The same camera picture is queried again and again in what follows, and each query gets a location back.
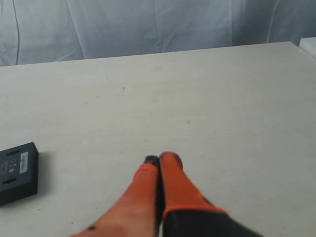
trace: black device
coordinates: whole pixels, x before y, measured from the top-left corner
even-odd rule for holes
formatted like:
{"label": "black device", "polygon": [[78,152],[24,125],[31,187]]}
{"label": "black device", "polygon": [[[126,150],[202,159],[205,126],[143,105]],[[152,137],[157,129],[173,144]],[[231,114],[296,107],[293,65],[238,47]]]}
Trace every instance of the black device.
{"label": "black device", "polygon": [[0,152],[0,206],[38,193],[39,152],[33,142]]}

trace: orange and black gripper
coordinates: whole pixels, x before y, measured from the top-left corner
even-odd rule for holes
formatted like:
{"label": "orange and black gripper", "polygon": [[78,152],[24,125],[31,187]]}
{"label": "orange and black gripper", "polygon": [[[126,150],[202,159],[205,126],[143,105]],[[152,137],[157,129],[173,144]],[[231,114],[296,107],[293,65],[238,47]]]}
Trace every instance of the orange and black gripper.
{"label": "orange and black gripper", "polygon": [[180,157],[148,156],[121,198],[72,237],[259,237],[210,203],[183,171]]}

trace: white sticker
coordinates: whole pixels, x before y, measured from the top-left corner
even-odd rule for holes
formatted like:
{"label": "white sticker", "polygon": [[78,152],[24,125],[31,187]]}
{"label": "white sticker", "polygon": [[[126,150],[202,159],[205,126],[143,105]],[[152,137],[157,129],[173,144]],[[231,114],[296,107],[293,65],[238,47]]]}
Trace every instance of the white sticker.
{"label": "white sticker", "polygon": [[28,170],[28,158],[29,158],[28,152],[24,152],[21,154],[20,174],[25,173]]}

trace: black box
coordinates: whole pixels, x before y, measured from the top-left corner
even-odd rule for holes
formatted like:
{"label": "black box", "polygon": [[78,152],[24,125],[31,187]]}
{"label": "black box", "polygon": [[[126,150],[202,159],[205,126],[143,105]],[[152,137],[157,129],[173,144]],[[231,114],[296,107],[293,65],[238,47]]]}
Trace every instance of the black box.
{"label": "black box", "polygon": [[38,173],[33,142],[0,152],[0,206],[37,194]]}

